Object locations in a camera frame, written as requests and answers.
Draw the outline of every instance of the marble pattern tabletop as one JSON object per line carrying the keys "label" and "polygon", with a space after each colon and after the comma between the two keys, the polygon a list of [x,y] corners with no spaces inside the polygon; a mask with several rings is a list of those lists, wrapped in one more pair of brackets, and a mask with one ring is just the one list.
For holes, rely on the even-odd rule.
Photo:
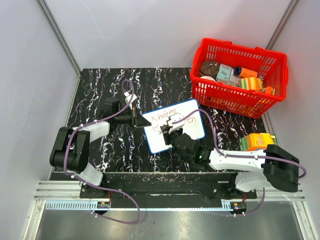
{"label": "marble pattern tabletop", "polygon": [[[99,104],[116,97],[122,105],[121,83],[132,81],[137,111],[149,112],[192,98],[190,68],[96,68],[84,69],[72,105],[68,126],[96,119]],[[224,150],[240,150],[239,139],[250,133],[265,132],[262,119],[254,119],[223,110],[201,106],[213,121],[219,146]],[[202,116],[206,145],[213,145],[210,124]],[[121,125],[111,134],[90,144],[90,160],[102,172],[189,172],[175,151],[151,154],[141,128]]]}

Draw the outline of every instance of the plastic shopping basket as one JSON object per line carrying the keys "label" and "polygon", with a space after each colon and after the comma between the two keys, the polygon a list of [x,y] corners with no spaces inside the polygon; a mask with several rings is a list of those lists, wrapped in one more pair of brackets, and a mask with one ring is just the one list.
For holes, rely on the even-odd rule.
{"label": "plastic shopping basket", "polygon": [[[264,87],[273,87],[275,93],[270,95],[200,78],[200,67],[205,60],[254,70],[258,72],[258,78],[263,79]],[[194,56],[190,79],[192,97],[199,104],[257,119],[286,98],[287,56],[260,47],[249,48],[231,41],[204,38]]]}

